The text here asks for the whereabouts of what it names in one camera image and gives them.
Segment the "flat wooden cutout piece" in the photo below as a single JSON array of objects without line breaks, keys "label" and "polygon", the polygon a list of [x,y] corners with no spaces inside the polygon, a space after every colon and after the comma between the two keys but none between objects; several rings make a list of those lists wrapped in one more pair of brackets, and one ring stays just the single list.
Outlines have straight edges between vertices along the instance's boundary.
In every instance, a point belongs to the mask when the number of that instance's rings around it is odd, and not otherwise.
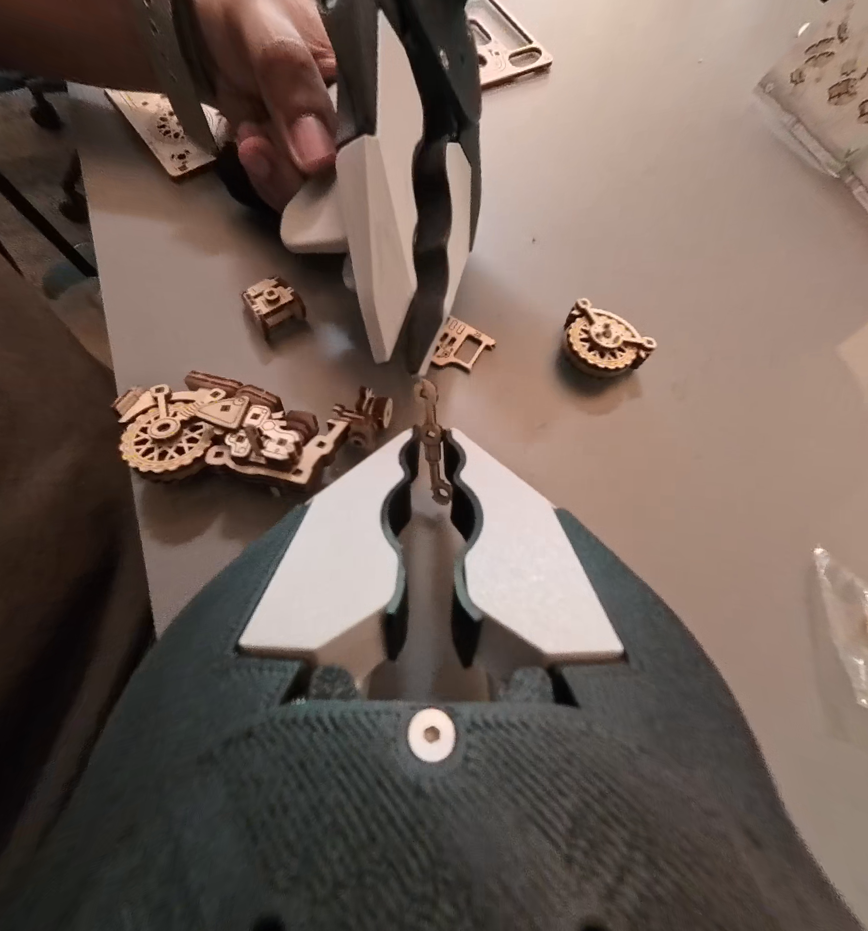
[{"label": "flat wooden cutout piece", "polygon": [[454,368],[466,374],[472,372],[483,354],[493,351],[497,341],[453,316],[440,330],[430,365],[436,369]]}]

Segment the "grey desk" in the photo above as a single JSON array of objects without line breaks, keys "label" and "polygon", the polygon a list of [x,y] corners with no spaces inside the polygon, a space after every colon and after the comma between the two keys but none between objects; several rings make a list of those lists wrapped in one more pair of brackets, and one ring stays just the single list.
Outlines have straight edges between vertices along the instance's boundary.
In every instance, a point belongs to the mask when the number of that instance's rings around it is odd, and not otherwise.
[{"label": "grey desk", "polygon": [[[554,58],[483,97],[483,200],[437,372],[464,431],[641,576],[735,693],[789,812],[868,928],[868,710],[833,646],[816,547],[868,585],[868,216],[754,95],[817,2],[507,2]],[[322,419],[375,366],[339,262],[298,258],[210,175],[172,182],[74,87],[118,391],[202,369]],[[241,291],[281,274],[309,325],[266,345]],[[625,380],[561,358],[588,297],[654,337]],[[134,485],[159,631],[285,504],[243,482]]]}]

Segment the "person's left hand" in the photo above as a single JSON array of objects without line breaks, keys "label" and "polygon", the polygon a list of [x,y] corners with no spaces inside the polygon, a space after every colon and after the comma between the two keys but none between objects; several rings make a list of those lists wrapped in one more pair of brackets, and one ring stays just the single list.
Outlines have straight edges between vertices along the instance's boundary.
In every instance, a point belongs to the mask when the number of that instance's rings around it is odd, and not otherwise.
[{"label": "person's left hand", "polygon": [[317,2],[196,1],[194,35],[217,109],[257,195],[282,212],[335,165],[335,53]]}]

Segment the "black office chair base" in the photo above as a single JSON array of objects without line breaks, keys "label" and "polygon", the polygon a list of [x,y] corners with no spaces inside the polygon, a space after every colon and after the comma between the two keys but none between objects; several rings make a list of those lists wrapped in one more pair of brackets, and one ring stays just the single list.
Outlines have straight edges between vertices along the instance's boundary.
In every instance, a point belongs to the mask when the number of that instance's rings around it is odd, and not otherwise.
[{"label": "black office chair base", "polygon": [[[33,105],[30,110],[32,121],[41,128],[57,133],[64,128],[64,123],[53,103],[48,99],[50,94],[67,93],[65,81],[52,81],[38,77],[23,77],[23,87],[32,96]],[[89,222],[89,208],[83,186],[83,174],[79,152],[74,151],[69,165],[61,181],[63,199],[60,201],[59,212],[68,221],[85,225]]]}]

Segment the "wooden wheel with fork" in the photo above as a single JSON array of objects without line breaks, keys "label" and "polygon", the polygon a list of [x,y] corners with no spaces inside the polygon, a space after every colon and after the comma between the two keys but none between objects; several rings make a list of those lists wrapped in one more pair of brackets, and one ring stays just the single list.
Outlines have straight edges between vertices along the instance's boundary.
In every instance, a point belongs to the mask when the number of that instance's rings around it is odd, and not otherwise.
[{"label": "wooden wheel with fork", "polygon": [[624,318],[576,300],[563,325],[561,354],[575,370],[596,379],[619,379],[637,370],[658,349]]}]

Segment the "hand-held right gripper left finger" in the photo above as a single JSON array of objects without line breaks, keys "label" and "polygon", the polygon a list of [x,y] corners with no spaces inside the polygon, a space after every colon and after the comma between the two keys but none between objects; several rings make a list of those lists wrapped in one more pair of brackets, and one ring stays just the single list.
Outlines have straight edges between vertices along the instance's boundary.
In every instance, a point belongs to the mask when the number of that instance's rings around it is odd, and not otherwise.
[{"label": "hand-held right gripper left finger", "polygon": [[358,690],[407,636],[400,537],[412,518],[415,433],[404,430],[315,495],[238,640],[257,658],[347,671]]}]

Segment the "emptied wooden part sheet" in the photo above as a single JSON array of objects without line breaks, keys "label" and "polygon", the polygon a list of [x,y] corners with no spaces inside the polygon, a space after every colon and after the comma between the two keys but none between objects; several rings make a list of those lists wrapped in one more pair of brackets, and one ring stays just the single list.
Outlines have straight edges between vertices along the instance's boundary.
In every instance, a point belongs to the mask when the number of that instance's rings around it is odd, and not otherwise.
[{"label": "emptied wooden part sheet", "polygon": [[483,91],[546,73],[552,55],[498,1],[467,1],[466,19],[479,62]]}]

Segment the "wooden motorcycle model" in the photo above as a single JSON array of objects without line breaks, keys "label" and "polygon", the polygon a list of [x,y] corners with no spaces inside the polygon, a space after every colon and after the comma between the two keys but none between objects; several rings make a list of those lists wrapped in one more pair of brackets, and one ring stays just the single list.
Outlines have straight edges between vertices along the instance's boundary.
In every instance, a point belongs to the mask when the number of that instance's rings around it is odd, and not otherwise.
[{"label": "wooden motorcycle model", "polygon": [[114,401],[122,461],[146,481],[211,473],[311,494],[350,433],[350,421],[331,418],[320,429],[316,415],[255,385],[199,370],[184,383],[134,386]]}]

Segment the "person's brown clothing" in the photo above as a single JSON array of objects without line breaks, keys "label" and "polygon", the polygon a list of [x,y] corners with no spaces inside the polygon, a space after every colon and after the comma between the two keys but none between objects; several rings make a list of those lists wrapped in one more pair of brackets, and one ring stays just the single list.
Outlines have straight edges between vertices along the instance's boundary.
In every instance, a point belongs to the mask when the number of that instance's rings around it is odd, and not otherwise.
[{"label": "person's brown clothing", "polygon": [[0,254],[0,898],[152,637],[115,393]]}]

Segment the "clear plastic bag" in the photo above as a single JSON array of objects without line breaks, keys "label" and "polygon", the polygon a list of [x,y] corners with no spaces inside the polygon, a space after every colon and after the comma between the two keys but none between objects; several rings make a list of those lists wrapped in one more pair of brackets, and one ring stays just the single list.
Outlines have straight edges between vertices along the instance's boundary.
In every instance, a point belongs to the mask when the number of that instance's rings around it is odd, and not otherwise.
[{"label": "clear plastic bag", "polygon": [[868,583],[821,546],[813,565],[837,658],[856,704],[868,711]]}]

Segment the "person's left forearm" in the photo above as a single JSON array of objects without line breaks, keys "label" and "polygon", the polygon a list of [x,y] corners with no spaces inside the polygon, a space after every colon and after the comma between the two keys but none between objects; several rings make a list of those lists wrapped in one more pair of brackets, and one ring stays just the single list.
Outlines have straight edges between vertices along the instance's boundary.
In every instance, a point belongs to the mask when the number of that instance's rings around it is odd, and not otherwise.
[{"label": "person's left forearm", "polygon": [[142,6],[129,1],[0,1],[0,71],[162,91]]}]

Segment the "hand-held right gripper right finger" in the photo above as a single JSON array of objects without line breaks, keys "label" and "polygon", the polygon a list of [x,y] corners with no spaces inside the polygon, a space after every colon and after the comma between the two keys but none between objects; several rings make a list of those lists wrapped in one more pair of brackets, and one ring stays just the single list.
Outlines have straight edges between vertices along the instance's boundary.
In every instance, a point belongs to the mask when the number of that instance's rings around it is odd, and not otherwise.
[{"label": "hand-held right gripper right finger", "polygon": [[463,432],[444,439],[451,523],[463,540],[451,604],[461,665],[510,677],[624,659],[558,509]]}]

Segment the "small wooden engine block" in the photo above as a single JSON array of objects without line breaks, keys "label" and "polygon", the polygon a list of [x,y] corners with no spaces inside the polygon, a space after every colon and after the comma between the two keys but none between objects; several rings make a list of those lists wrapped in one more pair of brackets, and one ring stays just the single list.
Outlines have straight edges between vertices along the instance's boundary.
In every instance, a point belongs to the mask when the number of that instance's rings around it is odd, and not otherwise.
[{"label": "small wooden engine block", "polygon": [[307,319],[305,303],[299,292],[277,275],[244,289],[241,301],[266,342],[288,322],[304,323]]}]

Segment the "small wooden linkage piece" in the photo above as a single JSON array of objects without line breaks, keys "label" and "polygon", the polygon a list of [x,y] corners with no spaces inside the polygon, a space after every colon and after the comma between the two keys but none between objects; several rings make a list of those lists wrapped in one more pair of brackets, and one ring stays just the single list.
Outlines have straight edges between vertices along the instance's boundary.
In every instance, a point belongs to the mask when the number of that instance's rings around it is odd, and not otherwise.
[{"label": "small wooden linkage piece", "polygon": [[452,499],[452,485],[443,467],[444,430],[437,414],[437,387],[426,378],[418,378],[415,382],[415,397],[423,408],[423,417],[416,432],[428,467],[431,496],[438,505],[448,506]]}]

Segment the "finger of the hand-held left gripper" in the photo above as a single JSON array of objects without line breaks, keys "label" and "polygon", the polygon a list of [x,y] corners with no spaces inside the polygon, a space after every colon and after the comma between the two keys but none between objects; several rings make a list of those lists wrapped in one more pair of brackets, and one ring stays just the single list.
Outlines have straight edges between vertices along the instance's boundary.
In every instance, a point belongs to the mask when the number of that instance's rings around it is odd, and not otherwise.
[{"label": "finger of the hand-held left gripper", "polygon": [[428,371],[433,338],[417,302],[417,162],[440,117],[437,72],[413,10],[338,10],[337,193],[358,305],[378,362],[400,340]]},{"label": "finger of the hand-held left gripper", "polygon": [[415,189],[413,376],[425,377],[472,251],[482,177],[460,143],[442,138],[419,155]]}]

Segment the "wooden part sheet with pieces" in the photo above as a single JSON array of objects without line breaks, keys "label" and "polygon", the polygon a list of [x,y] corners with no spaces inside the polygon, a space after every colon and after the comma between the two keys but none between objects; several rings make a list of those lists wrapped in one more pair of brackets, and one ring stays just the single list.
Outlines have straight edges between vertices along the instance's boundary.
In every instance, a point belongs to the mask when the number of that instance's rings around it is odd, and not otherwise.
[{"label": "wooden part sheet with pieces", "polygon": [[217,156],[186,134],[165,95],[112,88],[104,94],[171,180],[191,178],[215,163]]}]

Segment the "printed instruction booklet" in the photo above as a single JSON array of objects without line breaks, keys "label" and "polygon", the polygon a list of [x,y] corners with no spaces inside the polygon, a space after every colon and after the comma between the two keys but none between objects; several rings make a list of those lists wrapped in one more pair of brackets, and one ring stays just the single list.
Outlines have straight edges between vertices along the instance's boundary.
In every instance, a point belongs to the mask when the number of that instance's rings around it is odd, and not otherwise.
[{"label": "printed instruction booklet", "polygon": [[804,160],[868,213],[868,1],[824,4],[754,93]]}]

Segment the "small wooden cylinder assembly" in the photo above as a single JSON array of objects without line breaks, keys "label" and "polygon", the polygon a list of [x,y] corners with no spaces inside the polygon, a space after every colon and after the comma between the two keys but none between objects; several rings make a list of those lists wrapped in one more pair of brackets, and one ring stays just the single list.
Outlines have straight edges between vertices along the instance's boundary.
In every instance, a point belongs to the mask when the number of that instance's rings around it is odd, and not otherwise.
[{"label": "small wooden cylinder assembly", "polygon": [[348,443],[357,449],[372,451],[388,430],[393,412],[392,397],[362,385],[353,404],[335,404],[332,418],[347,423]]}]

